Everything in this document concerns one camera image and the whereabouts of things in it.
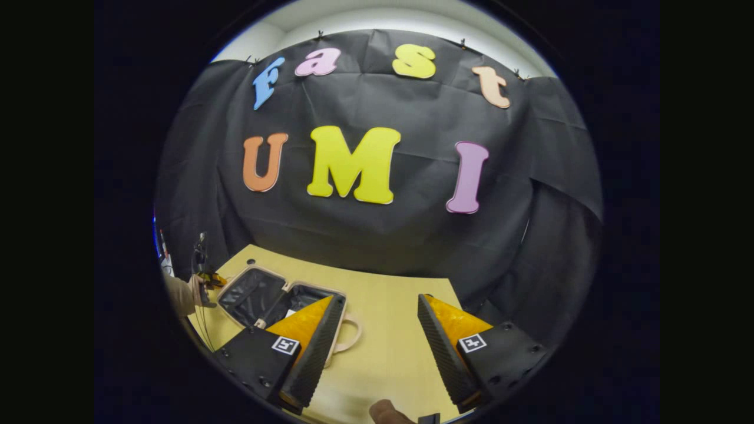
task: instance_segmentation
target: white wall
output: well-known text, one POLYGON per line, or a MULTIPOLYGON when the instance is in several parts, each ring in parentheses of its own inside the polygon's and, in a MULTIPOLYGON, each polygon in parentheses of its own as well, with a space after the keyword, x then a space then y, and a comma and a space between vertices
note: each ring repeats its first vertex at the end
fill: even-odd
POLYGON ((254 61, 255 57, 264 59, 280 50, 277 48, 277 45, 284 36, 285 32, 282 29, 263 20, 243 31, 238 37, 228 43, 212 61, 227 59, 246 60, 250 55, 251 61, 254 61))
POLYGON ((460 42, 521 75, 555 76, 543 58, 506 26, 458 0, 299 0, 242 32, 214 60, 262 59, 317 36, 354 29, 402 29, 460 42), (406 7, 373 7, 380 5, 406 7))
POLYGON ((466 45, 491 57, 510 69, 520 69, 523 75, 541 76, 543 72, 508 45, 465 23, 424 11, 396 8, 349 11, 315 20, 288 32, 277 45, 278 50, 317 36, 319 29, 328 33, 354 29, 402 29, 423 32, 451 41, 466 38, 466 45))

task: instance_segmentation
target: foam letter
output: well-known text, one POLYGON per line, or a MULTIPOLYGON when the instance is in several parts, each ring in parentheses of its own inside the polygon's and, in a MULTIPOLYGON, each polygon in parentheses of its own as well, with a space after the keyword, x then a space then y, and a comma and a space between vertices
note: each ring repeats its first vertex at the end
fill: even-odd
POLYGON ((506 109, 510 106, 510 100, 500 95, 500 85, 505 87, 505 79, 495 73, 489 66, 476 66, 471 68, 471 72, 479 76, 479 84, 482 86, 482 95, 488 102, 501 108, 506 109))
POLYGON ((340 197, 345 197, 361 174, 361 184, 354 197, 370 203, 390 204, 390 162, 393 147, 400 142, 400 133, 391 128, 372 128, 364 134, 353 155, 345 143, 340 128, 327 125, 315 128, 311 139, 317 144, 314 153, 314 175, 306 187, 310 195, 330 197, 333 186, 327 180, 328 171, 340 197))
POLYGON ((261 137, 251 137, 244 141, 244 184, 253 192, 266 192, 277 182, 280 173, 280 156, 282 155, 283 143, 288 141, 288 134, 275 133, 267 137, 270 145, 270 158, 267 165, 267 174, 260 177, 256 174, 256 153, 262 145, 261 137))
POLYGON ((393 69, 398 75, 414 78, 430 78, 434 75, 434 52, 428 47, 400 45, 395 49, 395 57, 397 59, 393 60, 393 69))
POLYGON ((489 152, 484 147, 468 141, 456 143, 455 150, 461 156, 461 165, 455 182, 455 193, 445 204, 445 209, 454 214, 473 214, 479 210, 477 191, 482 175, 482 163, 489 157, 489 152))
POLYGON ((267 69, 262 71, 261 74, 254 79, 254 88, 256 89, 256 101, 254 102, 254 110, 267 101, 272 95, 274 88, 270 87, 270 84, 274 84, 277 81, 277 67, 285 62, 285 57, 278 57, 267 69))
POLYGON ((340 50, 337 48, 321 48, 312 51, 306 55, 305 61, 296 67, 295 74, 298 76, 307 76, 315 74, 316 76, 327 75, 335 70, 335 61, 340 57, 340 50))

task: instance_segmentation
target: sleeve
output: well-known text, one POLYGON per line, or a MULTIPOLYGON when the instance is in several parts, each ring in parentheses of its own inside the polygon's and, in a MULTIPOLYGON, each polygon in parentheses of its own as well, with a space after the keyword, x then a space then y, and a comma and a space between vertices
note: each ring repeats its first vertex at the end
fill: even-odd
POLYGON ((163 272, 162 276, 165 280, 167 295, 178 315, 185 317, 193 314, 194 296, 189 285, 180 278, 171 277, 166 272, 163 272))

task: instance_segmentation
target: suitcase handle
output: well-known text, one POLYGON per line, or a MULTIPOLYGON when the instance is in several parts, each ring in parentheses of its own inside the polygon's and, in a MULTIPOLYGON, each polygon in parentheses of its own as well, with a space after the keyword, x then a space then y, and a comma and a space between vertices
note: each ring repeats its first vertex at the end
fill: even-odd
POLYGON ((350 322, 351 324, 356 326, 356 336, 345 343, 336 343, 335 349, 333 349, 333 354, 350 349, 357 341, 359 341, 359 338, 361 338, 361 324, 356 318, 354 318, 353 315, 346 312, 345 315, 343 315, 343 321, 350 322))

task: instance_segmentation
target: table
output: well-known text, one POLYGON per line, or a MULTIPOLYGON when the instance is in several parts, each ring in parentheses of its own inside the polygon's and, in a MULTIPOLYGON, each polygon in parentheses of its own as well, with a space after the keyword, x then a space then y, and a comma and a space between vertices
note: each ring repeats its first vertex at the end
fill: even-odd
MULTIPOLYGON (((306 281, 344 292, 347 310, 361 323, 360 340, 333 356, 300 417, 307 422, 372 423, 369 406, 387 398, 416 421, 440 412, 442 421, 458 416, 440 378, 424 331, 416 317, 418 295, 429 293, 460 308, 446 278, 409 278, 369 274, 297 260, 249 245, 219 270, 230 280, 247 267, 247 260, 282 275, 288 281, 306 281)), ((218 290, 210 290, 215 301, 218 290)), ((214 349, 243 330, 220 309, 197 306, 189 316, 205 344, 206 323, 214 349)), ((356 330, 344 323, 339 341, 351 340, 356 330)))

